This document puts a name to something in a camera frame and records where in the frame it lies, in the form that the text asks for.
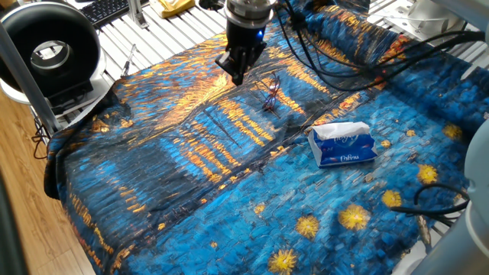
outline keyboard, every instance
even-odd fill
[[[141,5],[149,0],[141,0]],[[101,27],[129,11],[128,0],[97,0],[80,10],[92,25]]]

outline black wire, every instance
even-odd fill
[[[295,11],[293,10],[293,7],[292,5],[290,4],[290,1],[289,0],[285,0],[287,6],[289,7],[289,15],[291,17],[291,21],[293,24],[297,24],[296,22],[296,18],[295,18]],[[298,61],[300,61],[302,64],[304,64],[305,66],[307,66],[308,68],[310,68],[311,70],[313,70],[317,75],[318,77],[327,85],[331,86],[332,88],[334,89],[337,89],[337,90],[340,90],[340,91],[345,91],[345,92],[357,92],[357,91],[361,91],[361,90],[364,90],[364,89],[368,89],[368,88],[372,88],[374,86],[377,86],[381,83],[385,83],[387,80],[397,76],[398,74],[402,73],[404,70],[406,70],[409,66],[412,66],[414,63],[417,63],[418,61],[422,60],[422,59],[425,59],[431,55],[433,55],[434,53],[438,52],[439,50],[443,50],[445,49],[446,47],[453,47],[457,44],[461,44],[461,43],[466,43],[466,42],[469,42],[469,41],[473,41],[473,40],[484,40],[484,34],[482,32],[464,32],[464,34],[460,34],[458,35],[456,38],[453,38],[449,41],[446,41],[442,44],[440,44],[439,46],[437,47],[434,47],[433,49],[429,50],[428,52],[426,53],[423,53],[417,57],[414,57],[414,58],[409,58],[407,60],[402,60],[402,61],[399,61],[398,63],[401,64],[401,63],[407,63],[407,65],[405,66],[402,66],[399,70],[395,70],[394,72],[392,72],[391,74],[389,75],[386,75],[386,76],[382,76],[383,78],[380,79],[380,80],[377,80],[377,81],[374,81],[366,86],[359,86],[359,87],[356,87],[356,88],[350,88],[350,89],[346,89],[346,88],[342,88],[342,87],[339,87],[339,86],[336,86],[332,83],[330,83],[327,79],[325,79],[325,77],[322,75],[326,75],[326,76],[333,76],[333,77],[338,77],[337,74],[335,73],[330,73],[330,72],[323,72],[321,71],[320,69],[318,69],[316,67],[316,65],[314,64],[314,61],[313,59],[311,58],[310,54],[309,54],[309,50],[307,49],[307,46],[305,45],[304,41],[303,41],[303,37],[302,37],[302,34],[300,32],[300,29],[298,27],[296,27],[296,32],[297,32],[297,35],[298,35],[298,38],[299,38],[299,41],[300,41],[300,45],[302,46],[303,50],[304,50],[304,53],[306,55],[306,58],[307,60],[309,61],[310,65],[307,64],[306,62],[304,62],[303,60],[301,60],[298,56],[298,54],[296,53],[296,51],[293,49],[292,47],[292,44],[290,43],[290,40],[287,36],[287,33],[285,31],[285,27],[283,26],[283,22],[280,18],[280,16],[277,16],[278,17],[278,20],[279,20],[279,23],[280,23],[280,28],[282,29],[282,32],[283,32],[283,35],[286,39],[286,42],[290,48],[290,51],[292,52],[292,54],[298,59]],[[444,33],[444,34],[440,34],[439,36],[436,36],[436,37],[432,37],[428,40],[425,40],[425,41],[422,41],[418,44],[415,44],[413,46],[411,46],[409,48],[409,50],[412,50],[412,49],[415,49],[417,47],[420,47],[421,45],[431,41],[431,40],[435,40],[435,39],[439,39],[440,37],[445,37],[445,36],[449,36],[449,35],[454,35],[454,34],[457,34],[457,32],[452,32],[452,33]],[[391,57],[390,59],[393,59],[393,58],[396,58],[398,57],[399,55],[405,53],[406,51],[403,51],[403,52],[400,52],[398,53],[397,55],[394,55],[393,57]],[[386,62],[388,62],[390,59],[387,59],[385,61],[383,61],[382,63],[380,63],[380,65],[382,64],[385,64]],[[355,74],[352,74],[352,77],[353,76],[359,76],[360,74],[359,73],[355,73]]]
[[[351,63],[346,63],[346,62],[342,62],[341,60],[337,60],[336,58],[334,57],[331,57],[329,56],[324,50],[322,50],[321,48],[319,48],[317,46],[317,44],[315,44],[313,41],[311,41],[311,39],[309,38],[308,35],[306,35],[306,39],[312,44],[312,46],[317,49],[321,54],[325,55],[326,57],[328,57],[330,60],[333,60],[337,63],[340,63],[340,64],[343,64],[343,65],[346,65],[346,66],[353,66],[355,68],[361,68],[361,69],[368,69],[368,70],[372,70],[372,69],[375,69],[375,68],[381,68],[381,67],[388,67],[388,66],[396,66],[396,65],[400,65],[401,63],[405,63],[411,59],[416,59],[418,58],[419,56],[416,56],[416,57],[409,57],[409,58],[406,58],[405,60],[398,60],[396,62],[393,62],[393,63],[389,63],[389,64],[386,64],[387,62],[401,56],[402,54],[405,54],[407,52],[410,52],[412,51],[413,49],[416,49],[417,47],[420,47],[424,44],[427,44],[431,41],[434,41],[434,40],[438,40],[440,38],[444,38],[444,37],[451,37],[451,36],[454,36],[454,35],[461,35],[461,34],[468,34],[468,33],[471,33],[470,31],[452,31],[452,32],[448,32],[448,33],[444,33],[444,34],[439,34],[439,35],[436,35],[434,37],[431,37],[429,39],[426,39],[426,40],[423,40],[423,41],[420,41],[420,42],[417,42],[416,44],[414,45],[411,45],[409,46],[408,48],[404,49],[403,51],[399,52],[399,53],[396,53],[395,55],[393,55],[392,57],[389,57],[388,59],[386,60],[383,60],[382,62],[379,62],[378,64],[375,64],[375,65],[367,65],[367,66],[359,66],[359,65],[354,65],[354,64],[351,64]]]
[[[438,235],[440,235],[441,237],[443,237],[443,235],[445,235],[445,234],[443,234],[443,232],[442,232],[442,231],[440,231],[440,230],[439,230],[439,229],[438,229],[436,226],[433,226],[433,231],[435,231],[435,232],[436,232]]]
[[[37,156],[37,150],[39,149],[39,144],[41,142],[43,142],[43,138],[48,138],[48,136],[46,136],[45,134],[42,134],[42,129],[43,129],[44,126],[43,125],[39,125],[37,123],[36,119],[34,119],[34,124],[37,127],[36,133],[34,134],[33,137],[31,137],[31,140],[36,143],[36,147],[34,149],[34,158],[36,160],[43,160],[43,159],[46,159],[47,158],[47,147],[46,147],[46,156],[45,157],[38,157]]]
[[[397,76],[398,74],[402,73],[404,70],[406,70],[409,66],[412,66],[414,63],[417,63],[418,61],[422,60],[422,59],[425,59],[427,57],[429,57],[430,55],[438,52],[439,50],[442,50],[446,47],[452,47],[456,44],[460,44],[460,43],[465,43],[465,42],[468,42],[468,41],[472,41],[472,40],[483,40],[484,39],[484,33],[482,32],[469,32],[463,36],[459,35],[458,37],[456,38],[453,38],[449,41],[446,41],[442,44],[440,44],[439,46],[437,47],[434,47],[432,48],[431,50],[429,50],[428,52],[424,53],[424,54],[421,54],[419,55],[418,57],[416,57],[415,59],[412,59],[412,60],[407,60],[405,63],[407,63],[406,65],[402,66],[400,69],[398,70],[395,70],[394,72],[392,72],[391,74],[389,75],[386,75],[384,76],[382,79],[380,80],[377,80],[377,81],[374,81],[366,86],[359,86],[359,87],[356,87],[356,88],[350,88],[350,89],[346,89],[346,88],[342,88],[342,87],[339,87],[337,85],[334,85],[332,83],[330,83],[327,79],[324,78],[324,76],[322,76],[320,70],[317,69],[316,65],[314,64],[311,56],[309,55],[309,51],[307,49],[307,46],[304,44],[304,41],[303,41],[303,38],[302,38],[302,35],[300,33],[300,30],[297,29],[297,34],[298,34],[298,37],[299,37],[299,40],[300,40],[300,44],[304,50],[304,53],[306,55],[306,58],[307,60],[309,61],[310,65],[305,63],[303,60],[301,60],[298,56],[298,54],[296,53],[296,51],[293,49],[292,47],[292,44],[290,43],[290,40],[287,36],[287,33],[285,31],[285,27],[283,26],[283,22],[280,18],[280,16],[278,16],[278,20],[279,20],[279,24],[280,24],[280,27],[282,29],[282,32],[283,32],[283,35],[286,39],[286,42],[290,48],[290,51],[292,52],[292,54],[302,63],[304,64],[305,66],[307,66],[308,68],[310,68],[311,70],[313,70],[317,75],[318,77],[324,82],[326,83],[327,85],[331,86],[333,89],[337,89],[339,91],[345,91],[345,92],[358,92],[358,91],[361,91],[361,90],[364,90],[364,89],[368,89],[368,88],[372,88],[372,87],[375,87],[381,83],[385,83],[387,80],[389,79],[392,79],[394,78],[395,76]]]
[[[466,21],[462,26],[461,26],[461,31],[465,31],[465,29],[467,28],[467,24],[468,22]],[[448,49],[445,49],[444,52],[448,53],[450,50],[452,50],[453,47],[450,47]]]
[[[322,66],[321,59],[319,58],[319,51],[318,50],[316,50],[316,58],[318,60],[318,63],[319,63],[319,66],[321,67],[321,69],[324,69],[324,67]]]
[[[428,218],[434,219],[438,222],[441,222],[442,224],[451,227],[453,225],[453,222],[447,219],[444,215],[425,215]]]
[[[466,192],[461,191],[460,189],[456,189],[455,187],[448,186],[446,184],[441,184],[441,183],[433,183],[430,185],[425,185],[421,188],[418,189],[416,194],[414,195],[414,205],[418,205],[418,200],[419,200],[419,194],[421,194],[422,191],[430,188],[444,188],[444,189],[449,189],[457,194],[460,194],[462,198],[467,199],[466,202],[463,202],[460,205],[456,205],[451,208],[447,209],[440,209],[440,210],[422,210],[422,209],[411,209],[411,208],[406,208],[406,207],[391,207],[390,210],[395,211],[395,212],[401,212],[401,213],[406,213],[406,214],[414,214],[414,215],[425,215],[425,216],[436,216],[436,215],[446,215],[446,214],[451,214],[455,213],[458,211],[461,211],[465,208],[467,208],[468,202],[469,202],[469,196]]]

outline blue tissue box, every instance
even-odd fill
[[[375,140],[363,122],[314,126],[309,144],[319,168],[373,160],[377,156]]]

